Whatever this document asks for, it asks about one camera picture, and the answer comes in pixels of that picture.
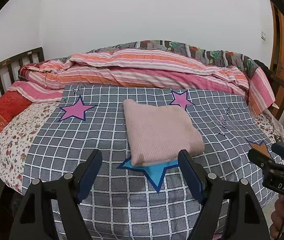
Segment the person's right hand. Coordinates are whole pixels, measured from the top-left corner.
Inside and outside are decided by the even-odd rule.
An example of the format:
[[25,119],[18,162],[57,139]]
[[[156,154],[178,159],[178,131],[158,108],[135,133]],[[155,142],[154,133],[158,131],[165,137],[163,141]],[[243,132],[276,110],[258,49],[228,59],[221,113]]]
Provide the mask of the person's right hand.
[[269,227],[272,239],[277,239],[284,234],[284,196],[279,194],[271,214],[272,224]]

